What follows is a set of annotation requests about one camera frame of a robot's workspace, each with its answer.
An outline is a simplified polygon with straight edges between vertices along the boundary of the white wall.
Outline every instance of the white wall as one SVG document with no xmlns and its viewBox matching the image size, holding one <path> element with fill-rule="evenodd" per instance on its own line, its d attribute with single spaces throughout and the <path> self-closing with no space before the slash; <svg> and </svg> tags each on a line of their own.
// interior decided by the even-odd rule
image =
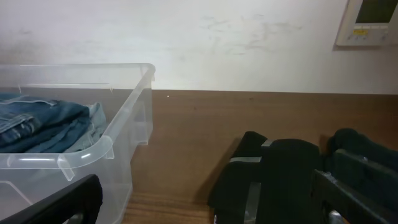
<svg viewBox="0 0 398 224">
<path fill-rule="evenodd" d="M 345 4 L 2 0 L 0 63 L 150 62 L 160 89 L 397 94 L 397 48 L 333 50 Z"/>
</svg>

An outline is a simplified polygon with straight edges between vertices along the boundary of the black object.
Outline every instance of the black object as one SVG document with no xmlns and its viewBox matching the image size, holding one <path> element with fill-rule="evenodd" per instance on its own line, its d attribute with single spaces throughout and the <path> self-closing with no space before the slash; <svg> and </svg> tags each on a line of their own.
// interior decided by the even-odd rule
<svg viewBox="0 0 398 224">
<path fill-rule="evenodd" d="M 398 223 L 396 214 L 319 170 L 313 172 L 311 198 L 319 224 L 329 223 L 333 210 L 353 224 Z"/>
<path fill-rule="evenodd" d="M 373 200 L 398 213 L 398 152 L 376 144 L 353 129 L 337 130 L 329 139 L 330 155 L 324 171 Z"/>
<path fill-rule="evenodd" d="M 329 139 L 328 150 L 334 153 L 338 149 L 344 149 L 352 154 L 364 156 L 370 161 L 377 162 L 398 172 L 398 151 L 379 145 L 351 128 L 339 129 Z M 326 160 L 326 169 L 332 169 L 332 167 L 327 167 L 332 165 Z"/>
<path fill-rule="evenodd" d="M 96 175 L 87 175 L 51 196 L 0 221 L 0 224 L 95 224 L 103 194 Z"/>
<path fill-rule="evenodd" d="M 321 168 L 318 147 L 299 139 L 262 146 L 266 140 L 255 132 L 243 136 L 231 158 L 262 159 L 230 162 L 223 169 L 208 199 L 215 223 L 243 223 L 251 182 L 261 183 L 255 223 L 314 223 L 309 194 L 312 171 Z"/>
</svg>

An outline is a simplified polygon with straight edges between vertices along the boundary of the digital display screen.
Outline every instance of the digital display screen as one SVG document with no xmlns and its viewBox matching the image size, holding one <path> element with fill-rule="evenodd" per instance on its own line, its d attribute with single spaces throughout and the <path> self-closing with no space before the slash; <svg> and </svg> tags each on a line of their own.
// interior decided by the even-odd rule
<svg viewBox="0 0 398 224">
<path fill-rule="evenodd" d="M 363 0 L 356 23 L 389 23 L 398 0 Z"/>
</svg>

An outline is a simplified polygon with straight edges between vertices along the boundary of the black fabric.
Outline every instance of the black fabric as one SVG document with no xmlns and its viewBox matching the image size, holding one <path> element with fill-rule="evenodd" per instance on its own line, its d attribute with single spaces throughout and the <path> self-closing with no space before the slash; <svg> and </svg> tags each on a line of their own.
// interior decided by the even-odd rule
<svg viewBox="0 0 398 224">
<path fill-rule="evenodd" d="M 398 152 L 390 150 L 375 142 L 365 135 L 359 134 L 353 129 L 339 129 L 328 141 L 328 149 L 331 153 L 338 149 L 344 149 L 350 153 L 367 157 L 367 159 L 382 164 L 398 172 Z"/>
<path fill-rule="evenodd" d="M 246 132 L 231 158 L 262 156 L 261 144 L 266 140 L 258 133 Z M 223 217 L 233 214 L 234 220 L 242 223 L 250 183 L 261 181 L 260 170 L 258 162 L 228 163 L 210 192 L 208 205 L 217 208 L 218 212 L 224 214 Z M 224 223 L 223 220 L 229 219 L 221 218 L 217 223 Z"/>
<path fill-rule="evenodd" d="M 232 157 L 258 157 L 261 162 L 230 162 L 208 199 L 217 224 L 243 223 L 251 182 L 260 182 L 256 223 L 314 223 L 310 205 L 311 174 L 320 169 L 316 145 L 298 139 L 267 140 L 246 132 Z"/>
<path fill-rule="evenodd" d="M 310 198 L 312 172 L 321 168 L 316 145 L 276 140 L 261 161 L 261 199 L 256 223 L 316 223 Z"/>
<path fill-rule="evenodd" d="M 365 197 L 398 212 L 398 152 L 376 144 L 353 129 L 337 130 L 324 170 Z"/>
</svg>

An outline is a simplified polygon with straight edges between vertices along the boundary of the brown wooden surface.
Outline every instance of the brown wooden surface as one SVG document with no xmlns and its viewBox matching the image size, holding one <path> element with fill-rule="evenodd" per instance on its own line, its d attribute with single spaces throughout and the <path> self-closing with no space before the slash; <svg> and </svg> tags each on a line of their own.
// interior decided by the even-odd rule
<svg viewBox="0 0 398 224">
<path fill-rule="evenodd" d="M 154 90 L 153 110 L 123 223 L 212 223 L 207 196 L 245 131 L 322 145 L 351 127 L 398 149 L 398 96 Z"/>
</svg>

